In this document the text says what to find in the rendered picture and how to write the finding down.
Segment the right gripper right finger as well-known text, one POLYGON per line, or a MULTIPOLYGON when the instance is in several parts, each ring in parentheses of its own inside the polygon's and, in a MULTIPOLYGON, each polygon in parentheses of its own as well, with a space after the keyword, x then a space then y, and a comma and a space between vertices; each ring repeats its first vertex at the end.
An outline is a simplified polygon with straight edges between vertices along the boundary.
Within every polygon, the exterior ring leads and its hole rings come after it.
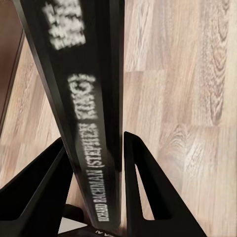
POLYGON ((127 237, 207 237, 143 140, 124 132, 127 237), (140 177, 155 220, 143 217, 140 177))

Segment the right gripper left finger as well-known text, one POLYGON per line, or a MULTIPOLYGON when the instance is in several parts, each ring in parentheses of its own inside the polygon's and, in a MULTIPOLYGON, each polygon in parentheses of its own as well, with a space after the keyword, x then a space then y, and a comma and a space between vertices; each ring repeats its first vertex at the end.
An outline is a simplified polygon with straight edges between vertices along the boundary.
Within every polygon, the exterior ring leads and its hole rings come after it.
POLYGON ((59 137, 0 189, 0 237, 57 237, 73 172, 59 137))

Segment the hardback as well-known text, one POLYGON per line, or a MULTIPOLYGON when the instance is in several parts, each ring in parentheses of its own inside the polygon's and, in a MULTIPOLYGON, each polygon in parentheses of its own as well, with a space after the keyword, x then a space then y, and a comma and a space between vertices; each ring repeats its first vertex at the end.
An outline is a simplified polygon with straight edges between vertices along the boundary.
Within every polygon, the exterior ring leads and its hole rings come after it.
POLYGON ((13 0, 92 226, 121 224, 125 0, 13 0))

